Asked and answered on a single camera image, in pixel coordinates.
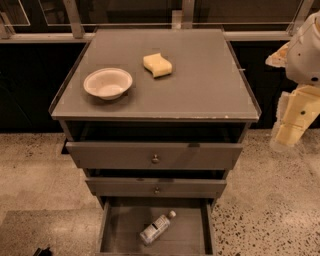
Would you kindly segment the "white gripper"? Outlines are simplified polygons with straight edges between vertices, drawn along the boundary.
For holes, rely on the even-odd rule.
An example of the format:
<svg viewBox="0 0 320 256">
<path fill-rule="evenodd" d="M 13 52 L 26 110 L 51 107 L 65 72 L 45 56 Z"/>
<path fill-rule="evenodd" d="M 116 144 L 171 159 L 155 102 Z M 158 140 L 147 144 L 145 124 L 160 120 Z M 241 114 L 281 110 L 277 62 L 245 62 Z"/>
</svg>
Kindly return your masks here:
<svg viewBox="0 0 320 256">
<path fill-rule="evenodd" d="M 285 43 L 265 60 L 271 67 L 284 68 L 287 63 L 289 43 Z M 313 121 L 320 115 L 320 89 L 299 85 L 291 93 L 283 92 L 277 107 L 274 141 L 284 146 L 294 146 Z"/>
</svg>

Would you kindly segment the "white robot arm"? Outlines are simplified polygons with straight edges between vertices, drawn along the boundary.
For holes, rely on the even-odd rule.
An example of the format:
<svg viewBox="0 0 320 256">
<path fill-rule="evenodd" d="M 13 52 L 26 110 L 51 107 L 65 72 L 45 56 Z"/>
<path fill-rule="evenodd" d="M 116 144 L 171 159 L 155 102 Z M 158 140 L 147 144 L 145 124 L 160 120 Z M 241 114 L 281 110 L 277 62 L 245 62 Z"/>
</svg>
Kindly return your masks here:
<svg viewBox="0 0 320 256">
<path fill-rule="evenodd" d="M 320 115 L 320 12 L 311 14 L 291 40 L 265 63 L 283 67 L 297 83 L 291 93 L 279 98 L 270 145 L 280 151 L 293 147 Z"/>
</svg>

